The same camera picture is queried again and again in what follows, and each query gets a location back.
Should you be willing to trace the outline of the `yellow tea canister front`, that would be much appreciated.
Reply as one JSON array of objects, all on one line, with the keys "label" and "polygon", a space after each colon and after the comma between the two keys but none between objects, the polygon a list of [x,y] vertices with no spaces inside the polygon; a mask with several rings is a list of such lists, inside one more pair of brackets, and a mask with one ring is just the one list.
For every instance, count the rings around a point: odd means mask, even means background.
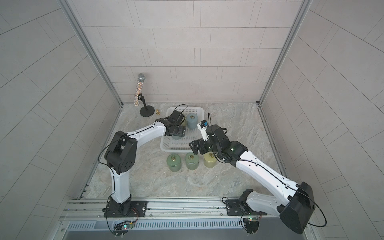
[{"label": "yellow tea canister front", "polygon": [[217,159],[215,158],[215,155],[212,152],[204,154],[204,165],[207,168],[213,168],[217,164]]}]

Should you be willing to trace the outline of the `green tea canister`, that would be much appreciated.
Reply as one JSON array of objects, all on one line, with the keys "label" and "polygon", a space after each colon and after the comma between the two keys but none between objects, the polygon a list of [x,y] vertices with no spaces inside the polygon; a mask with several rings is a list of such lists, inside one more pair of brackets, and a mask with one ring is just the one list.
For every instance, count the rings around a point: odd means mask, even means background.
[{"label": "green tea canister", "polygon": [[182,167],[182,160],[178,154],[170,154],[167,157],[167,165],[171,172],[178,172]]},{"label": "green tea canister", "polygon": [[187,153],[185,156],[186,161],[186,167],[189,170],[196,170],[199,166],[200,158],[198,155],[195,155],[193,153]]}]

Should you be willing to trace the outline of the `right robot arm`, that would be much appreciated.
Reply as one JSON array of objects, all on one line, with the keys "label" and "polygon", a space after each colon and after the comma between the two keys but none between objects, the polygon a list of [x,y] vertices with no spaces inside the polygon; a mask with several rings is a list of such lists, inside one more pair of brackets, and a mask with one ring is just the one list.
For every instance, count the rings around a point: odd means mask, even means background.
[{"label": "right robot arm", "polygon": [[246,146],[231,141],[223,128],[209,126],[207,121],[198,124],[202,138],[189,145],[195,155],[211,152],[219,161],[244,171],[268,189],[272,196],[255,191],[242,195],[246,212],[263,212],[279,217],[293,232],[302,234],[309,223],[316,206],[314,193],[305,182],[298,184],[259,160]]}]

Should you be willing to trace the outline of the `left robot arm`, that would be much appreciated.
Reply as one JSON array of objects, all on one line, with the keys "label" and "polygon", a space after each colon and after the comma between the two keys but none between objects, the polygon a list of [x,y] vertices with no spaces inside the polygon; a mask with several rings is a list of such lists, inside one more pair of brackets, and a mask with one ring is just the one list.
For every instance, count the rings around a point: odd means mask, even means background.
[{"label": "left robot arm", "polygon": [[135,164],[137,149],[162,136],[183,138],[186,127],[182,123],[185,120],[186,116],[183,113],[174,110],[170,116],[157,119],[147,127],[128,133],[123,131],[115,133],[104,156],[110,168],[113,183],[111,204],[119,209],[128,208],[131,205],[129,173]]}]

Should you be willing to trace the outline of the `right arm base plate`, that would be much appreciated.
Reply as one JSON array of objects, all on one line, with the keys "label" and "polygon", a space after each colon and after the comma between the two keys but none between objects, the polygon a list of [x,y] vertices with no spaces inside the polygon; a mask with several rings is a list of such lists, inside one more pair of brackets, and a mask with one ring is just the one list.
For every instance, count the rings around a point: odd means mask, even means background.
[{"label": "right arm base plate", "polygon": [[222,202],[226,205],[226,211],[228,216],[266,216],[267,213],[261,211],[253,211],[245,203],[240,202],[239,200],[231,200],[228,198],[222,198]]}]

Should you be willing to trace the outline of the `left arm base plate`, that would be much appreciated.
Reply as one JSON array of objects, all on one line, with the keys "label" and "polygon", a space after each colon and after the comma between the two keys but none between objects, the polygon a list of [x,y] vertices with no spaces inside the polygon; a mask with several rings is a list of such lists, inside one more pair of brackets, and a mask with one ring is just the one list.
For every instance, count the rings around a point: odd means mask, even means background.
[{"label": "left arm base plate", "polygon": [[122,204],[115,200],[108,201],[107,206],[102,209],[105,218],[137,218],[146,214],[148,201],[127,200]]}]

